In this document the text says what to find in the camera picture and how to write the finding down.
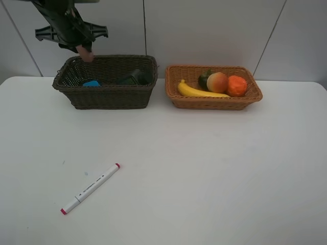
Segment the marker cap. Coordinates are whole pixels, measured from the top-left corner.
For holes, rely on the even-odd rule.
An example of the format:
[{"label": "marker cap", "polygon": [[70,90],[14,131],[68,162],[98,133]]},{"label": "marker cap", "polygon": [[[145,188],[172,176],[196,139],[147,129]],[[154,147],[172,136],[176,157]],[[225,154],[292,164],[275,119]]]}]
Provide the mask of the marker cap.
[{"label": "marker cap", "polygon": [[80,201],[77,198],[74,198],[70,203],[68,203],[64,208],[61,209],[61,212],[66,215],[70,211],[72,211],[73,208],[75,208],[77,205],[80,204]]}]

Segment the white wall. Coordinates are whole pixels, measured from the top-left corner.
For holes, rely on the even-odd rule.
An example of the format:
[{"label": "white wall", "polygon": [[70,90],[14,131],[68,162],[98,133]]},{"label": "white wall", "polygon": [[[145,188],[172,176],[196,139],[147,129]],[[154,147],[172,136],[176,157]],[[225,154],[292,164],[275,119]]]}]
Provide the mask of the white wall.
[{"label": "white wall", "polygon": [[160,64],[254,72],[285,0],[145,0],[148,54]]},{"label": "white wall", "polygon": [[40,76],[0,1],[0,84],[12,76]]},{"label": "white wall", "polygon": [[[34,30],[49,24],[28,2],[4,0],[15,24],[44,76],[55,76],[72,56],[49,41],[39,42]],[[95,54],[145,54],[142,0],[102,0],[96,4],[76,4],[84,21],[108,27],[109,38],[98,38]]]},{"label": "white wall", "polygon": [[258,80],[327,88],[327,1],[288,0],[255,73]]}]

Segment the banana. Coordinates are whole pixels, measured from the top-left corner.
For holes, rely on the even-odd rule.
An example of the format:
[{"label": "banana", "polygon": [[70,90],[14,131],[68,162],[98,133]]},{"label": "banana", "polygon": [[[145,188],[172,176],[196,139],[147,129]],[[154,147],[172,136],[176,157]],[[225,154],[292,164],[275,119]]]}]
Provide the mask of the banana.
[{"label": "banana", "polygon": [[184,96],[191,97],[229,97],[228,95],[223,93],[212,93],[191,88],[185,83],[184,79],[178,84],[178,91]]}]

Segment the white marker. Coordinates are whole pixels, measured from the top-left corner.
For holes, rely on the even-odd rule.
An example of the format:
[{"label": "white marker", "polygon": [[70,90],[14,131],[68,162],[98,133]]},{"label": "white marker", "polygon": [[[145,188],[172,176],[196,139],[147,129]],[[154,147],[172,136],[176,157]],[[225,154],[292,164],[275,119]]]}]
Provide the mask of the white marker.
[{"label": "white marker", "polygon": [[68,203],[60,211],[64,215],[68,214],[70,211],[72,211],[73,208],[75,208],[82,201],[84,201],[89,195],[91,195],[92,192],[94,192],[96,189],[98,189],[98,187],[100,185],[102,185],[104,182],[106,182],[106,180],[109,179],[114,173],[116,173],[118,169],[120,169],[120,165],[118,163],[116,163],[114,166],[112,166],[110,169],[108,169],[107,172],[103,173],[94,182],[89,184],[89,186],[87,186],[85,190],[83,190],[81,193],[76,195],[74,200],[72,200],[70,203]]}]

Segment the basket rim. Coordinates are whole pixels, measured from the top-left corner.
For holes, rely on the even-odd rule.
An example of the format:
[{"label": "basket rim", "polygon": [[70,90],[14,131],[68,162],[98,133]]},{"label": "basket rim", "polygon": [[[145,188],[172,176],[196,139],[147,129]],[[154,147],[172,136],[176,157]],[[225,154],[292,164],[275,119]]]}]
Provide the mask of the basket rim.
[{"label": "basket rim", "polygon": [[[155,60],[155,58],[153,56],[150,55],[96,55],[95,59],[104,59],[104,58],[126,58],[126,57],[135,57],[135,58],[146,58],[146,59],[150,59],[154,66],[156,68],[158,68],[157,62]],[[65,64],[60,68],[60,70],[57,72],[57,75],[54,78],[52,87],[58,91],[65,91],[65,92],[70,92],[70,91],[76,91],[76,89],[78,88],[78,91],[110,91],[110,90],[116,90],[116,91],[120,91],[120,90],[137,90],[137,91],[149,91],[152,90],[154,88],[154,86],[156,85],[157,79],[158,79],[158,72],[157,70],[154,71],[154,79],[153,82],[151,84],[148,85],[116,85],[116,84],[106,84],[106,85],[102,85],[100,87],[83,87],[83,86],[62,86],[59,85],[59,81],[63,75],[63,73],[66,71],[67,67],[69,64],[71,64],[72,62],[74,62],[75,60],[78,59],[82,59],[80,56],[74,56],[74,57],[70,57],[69,59],[67,59],[65,61]]]},{"label": "basket rim", "polygon": [[[252,83],[255,87],[255,89],[257,90],[257,92],[259,93],[258,96],[256,97],[201,97],[201,96],[183,96],[183,95],[179,95],[179,94],[174,94],[171,92],[170,89],[170,70],[172,68],[181,68],[181,67],[189,67],[189,68],[233,68],[233,69],[240,69],[240,70],[244,70],[249,77],[251,77]],[[212,102],[212,101],[216,101],[216,102],[221,102],[223,100],[228,101],[228,102],[258,102],[260,100],[262,100],[263,98],[263,94],[259,88],[259,86],[257,85],[253,75],[251,74],[251,72],[246,69],[245,67],[242,66],[231,66],[231,65],[169,65],[166,68],[166,82],[165,82],[165,89],[166,89],[166,94],[167,96],[171,99],[171,100],[179,100],[179,101],[183,101],[183,102],[194,102],[194,99],[197,99],[198,101],[203,101],[203,102]]]}]

